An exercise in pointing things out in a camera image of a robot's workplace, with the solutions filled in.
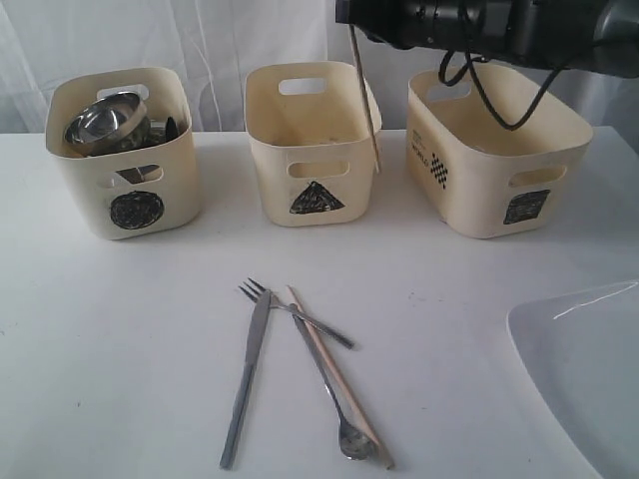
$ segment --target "white plate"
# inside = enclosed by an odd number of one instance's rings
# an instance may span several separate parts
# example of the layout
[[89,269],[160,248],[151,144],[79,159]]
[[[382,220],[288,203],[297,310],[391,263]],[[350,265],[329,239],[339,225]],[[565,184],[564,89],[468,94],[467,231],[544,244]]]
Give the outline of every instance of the white plate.
[[639,280],[521,304],[508,328],[590,464],[606,479],[639,478]]

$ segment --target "black cable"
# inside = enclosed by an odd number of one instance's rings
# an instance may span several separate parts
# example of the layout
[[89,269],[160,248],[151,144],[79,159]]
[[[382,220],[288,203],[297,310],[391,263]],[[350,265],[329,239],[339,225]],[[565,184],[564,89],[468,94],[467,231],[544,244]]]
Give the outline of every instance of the black cable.
[[444,58],[442,59],[440,68],[439,68],[439,81],[441,83],[443,83],[444,85],[448,85],[449,83],[451,85],[455,85],[456,83],[458,83],[461,78],[457,78],[459,76],[459,73],[463,70],[463,74],[466,73],[466,71],[470,72],[470,78],[472,79],[472,83],[474,84],[475,88],[477,89],[477,93],[479,94],[479,97],[481,98],[481,101],[483,102],[484,106],[486,107],[486,109],[488,110],[488,112],[490,113],[490,115],[492,116],[492,118],[495,119],[495,121],[499,124],[499,126],[501,126],[503,129],[508,130],[508,131],[515,131],[518,130],[519,128],[523,127],[526,122],[528,120],[530,120],[530,117],[532,116],[532,114],[535,112],[535,110],[537,109],[537,107],[539,106],[539,103],[541,102],[541,99],[543,98],[544,94],[548,91],[548,89],[550,88],[550,85],[552,84],[552,82],[554,82],[554,80],[557,78],[557,76],[559,76],[559,74],[565,70],[568,65],[570,65],[575,59],[579,58],[580,56],[584,55],[585,53],[588,53],[590,50],[604,46],[604,45],[614,45],[614,44],[626,44],[626,43],[635,43],[637,41],[636,38],[625,38],[625,39],[616,39],[616,40],[597,40],[595,42],[592,42],[591,44],[589,44],[586,48],[579,50],[578,52],[575,52],[575,54],[570,55],[565,61],[563,61],[561,64],[559,64],[558,66],[556,66],[552,72],[550,72],[550,74],[546,77],[546,80],[541,84],[541,87],[539,88],[539,91],[537,92],[537,94],[535,95],[534,99],[532,100],[532,102],[530,103],[530,106],[528,107],[528,109],[526,110],[526,112],[523,114],[523,116],[519,119],[519,121],[513,123],[513,124],[509,124],[507,123],[503,117],[501,117],[501,115],[499,115],[499,113],[497,112],[497,110],[494,108],[494,106],[492,105],[492,103],[490,102],[490,100],[488,99],[488,96],[486,95],[485,90],[483,89],[483,85],[481,85],[481,81],[479,80],[479,76],[477,75],[477,72],[475,71],[475,67],[473,65],[473,63],[476,60],[476,58],[481,58],[481,57],[475,57],[475,59],[470,57],[470,41],[472,40],[472,38],[470,37],[470,35],[467,33],[466,30],[466,23],[467,24],[472,24],[470,17],[468,15],[468,10],[466,8],[466,4],[464,0],[459,0],[459,8],[457,10],[457,17],[459,19],[460,22],[460,27],[461,27],[461,31],[462,31],[462,35],[464,38],[464,57],[466,59],[466,63],[465,65],[462,67],[462,69],[449,81],[444,82],[443,80],[445,80],[445,71],[448,67],[448,63],[450,63],[450,59],[452,58],[452,53],[451,52],[446,52],[446,55],[444,56]]

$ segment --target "black triangle sticker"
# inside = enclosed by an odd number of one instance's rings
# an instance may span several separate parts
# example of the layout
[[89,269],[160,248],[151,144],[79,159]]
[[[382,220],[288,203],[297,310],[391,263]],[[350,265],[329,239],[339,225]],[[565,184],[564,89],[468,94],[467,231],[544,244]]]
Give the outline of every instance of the black triangle sticker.
[[311,182],[291,205],[292,215],[333,212],[343,208],[343,203],[318,182]]

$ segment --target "white tabletop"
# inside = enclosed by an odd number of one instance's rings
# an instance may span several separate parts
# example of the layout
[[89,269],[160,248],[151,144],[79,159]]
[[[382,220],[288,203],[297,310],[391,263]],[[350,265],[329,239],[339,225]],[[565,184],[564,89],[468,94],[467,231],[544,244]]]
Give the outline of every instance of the white tabletop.
[[[245,134],[197,134],[203,212],[123,241],[85,227],[39,135],[0,137],[0,477],[569,478],[591,469],[513,349],[522,301],[639,275],[639,160],[597,129],[548,227],[468,239],[383,132],[367,214],[284,229],[262,214]],[[332,343],[397,463],[340,456],[290,317],[272,314],[235,472],[218,469],[251,275],[361,345]]]

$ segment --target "cream-colored bin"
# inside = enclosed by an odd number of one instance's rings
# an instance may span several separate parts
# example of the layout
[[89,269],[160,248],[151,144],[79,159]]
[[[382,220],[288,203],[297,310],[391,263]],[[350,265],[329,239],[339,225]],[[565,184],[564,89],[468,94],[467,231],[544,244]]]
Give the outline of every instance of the cream-colored bin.
[[[504,119],[517,121],[538,86],[515,70],[477,65],[479,78]],[[451,77],[456,69],[450,69]],[[546,93],[526,125],[502,129],[464,77],[455,90],[437,72],[410,80],[406,155],[408,168],[442,218],[459,233],[491,238],[546,224],[570,174],[592,139],[579,115]]]
[[[323,79],[319,93],[283,94],[285,80]],[[370,90],[374,131],[381,128]],[[355,68],[273,65],[247,78],[246,119],[262,205],[284,227],[344,223],[368,207],[374,153]]]
[[[132,85],[147,87],[149,97],[144,101],[149,118],[174,117],[182,135],[152,148],[79,157],[63,140],[67,124],[96,101],[99,92]],[[89,228],[99,237],[120,240],[179,227],[200,210],[191,114],[180,79],[171,70],[124,70],[64,83],[51,101],[46,145]],[[115,173],[148,165],[158,165],[161,170],[151,174],[150,181],[140,184],[129,184]],[[130,221],[120,221],[116,212],[130,214]]]

